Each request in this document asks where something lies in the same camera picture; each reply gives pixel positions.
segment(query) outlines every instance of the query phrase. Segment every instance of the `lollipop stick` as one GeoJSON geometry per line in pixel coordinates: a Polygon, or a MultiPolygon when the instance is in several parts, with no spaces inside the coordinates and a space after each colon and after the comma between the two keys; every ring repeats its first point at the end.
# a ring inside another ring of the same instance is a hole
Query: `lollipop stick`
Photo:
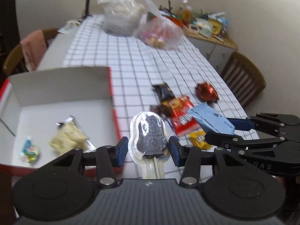
{"type": "Polygon", "coordinates": [[[156,157],[153,157],[153,159],[154,159],[154,168],[155,168],[156,177],[157,179],[160,179],[156,157]]]}

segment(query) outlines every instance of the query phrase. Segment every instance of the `yellow packet in box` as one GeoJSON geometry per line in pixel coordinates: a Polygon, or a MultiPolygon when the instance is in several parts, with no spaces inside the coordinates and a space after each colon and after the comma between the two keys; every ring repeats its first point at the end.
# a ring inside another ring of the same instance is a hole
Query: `yellow packet in box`
{"type": "Polygon", "coordinates": [[[190,133],[189,135],[190,135],[190,141],[194,144],[194,146],[197,146],[202,150],[207,150],[212,147],[211,145],[206,143],[204,139],[205,132],[203,130],[190,133]]]}

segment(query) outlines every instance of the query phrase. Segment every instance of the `white checkered tablecloth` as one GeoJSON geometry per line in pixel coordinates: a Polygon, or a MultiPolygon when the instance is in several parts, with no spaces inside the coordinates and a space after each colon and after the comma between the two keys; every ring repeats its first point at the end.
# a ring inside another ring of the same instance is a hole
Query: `white checkered tablecloth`
{"type": "MultiPolygon", "coordinates": [[[[75,35],[63,62],[64,67],[111,67],[113,106],[116,110],[121,136],[130,137],[130,121],[159,100],[152,85],[166,82],[175,96],[188,95],[194,105],[201,104],[196,97],[197,83],[208,81],[219,95],[213,108],[228,118],[245,118],[247,115],[230,89],[186,37],[184,44],[172,50],[160,50],[146,46],[135,37],[117,37],[101,30],[102,16],[87,18],[75,35]]],[[[258,139],[256,131],[235,131],[244,139],[258,139]]],[[[182,145],[187,137],[180,138],[182,145]]],[[[166,178],[180,178],[183,168],[177,168],[172,158],[165,165],[166,178]]],[[[200,178],[205,182],[211,177],[211,166],[202,166],[200,178]]],[[[118,178],[141,178],[141,168],[129,154],[123,174],[118,178]]]]}

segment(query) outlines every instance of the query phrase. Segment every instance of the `gray ribbed surface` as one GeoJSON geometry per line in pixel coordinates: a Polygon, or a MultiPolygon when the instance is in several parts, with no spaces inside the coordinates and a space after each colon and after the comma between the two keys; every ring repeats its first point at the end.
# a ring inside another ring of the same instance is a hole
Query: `gray ribbed surface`
{"type": "Polygon", "coordinates": [[[243,222],[224,217],[205,204],[197,190],[178,186],[175,179],[126,179],[115,189],[99,192],[82,213],[62,221],[20,218],[17,225],[283,225],[277,218],[243,222]]]}

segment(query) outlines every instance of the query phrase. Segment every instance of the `blue snack packet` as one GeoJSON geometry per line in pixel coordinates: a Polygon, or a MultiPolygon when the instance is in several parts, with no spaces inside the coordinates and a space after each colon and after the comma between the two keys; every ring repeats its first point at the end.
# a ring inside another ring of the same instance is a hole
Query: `blue snack packet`
{"type": "Polygon", "coordinates": [[[226,117],[207,105],[206,102],[187,111],[199,123],[205,133],[215,131],[222,134],[234,134],[234,126],[226,117]]]}

